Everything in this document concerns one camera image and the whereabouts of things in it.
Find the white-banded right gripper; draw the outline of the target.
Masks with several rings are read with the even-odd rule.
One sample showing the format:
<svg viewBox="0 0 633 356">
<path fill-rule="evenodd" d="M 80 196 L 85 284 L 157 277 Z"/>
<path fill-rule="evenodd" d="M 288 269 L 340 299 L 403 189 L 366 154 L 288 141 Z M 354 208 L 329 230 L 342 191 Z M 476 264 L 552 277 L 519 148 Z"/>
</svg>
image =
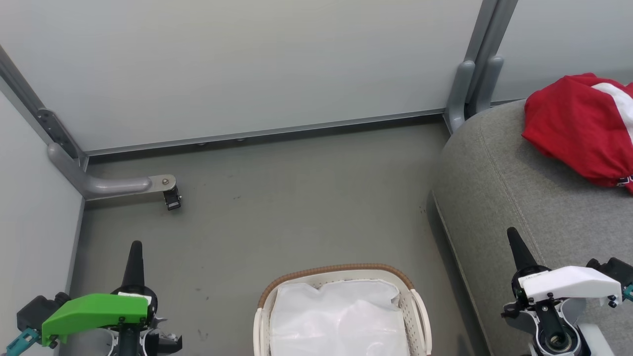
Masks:
<svg viewBox="0 0 633 356">
<path fill-rule="evenodd" d="M 595 298 L 618 306 L 623 301 L 622 285 L 617 280 L 588 267 L 569 266 L 549 270 L 541 266 L 514 227 L 507 229 L 518 278 L 516 302 L 504 306 L 502 318 L 513 328 L 531 334 L 564 334 L 564 326 L 578 328 L 583 334 L 601 334 L 595 324 L 577 324 L 583 308 L 564 303 L 577 303 Z"/>
</svg>

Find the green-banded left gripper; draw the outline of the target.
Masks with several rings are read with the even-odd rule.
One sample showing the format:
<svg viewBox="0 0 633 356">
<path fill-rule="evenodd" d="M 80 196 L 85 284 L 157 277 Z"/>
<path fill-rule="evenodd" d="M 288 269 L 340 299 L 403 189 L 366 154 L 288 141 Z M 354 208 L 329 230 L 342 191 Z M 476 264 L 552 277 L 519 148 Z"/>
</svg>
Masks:
<svg viewBox="0 0 633 356">
<path fill-rule="evenodd" d="M 165 334 L 157 317 L 158 298 L 145 287 L 143 245 L 129 250 L 122 287 L 111 294 L 72 299 L 42 324 L 42 345 L 54 349 L 68 336 L 103 329 L 111 336 L 109 356 L 170 356 L 182 350 L 182 336 Z"/>
</svg>

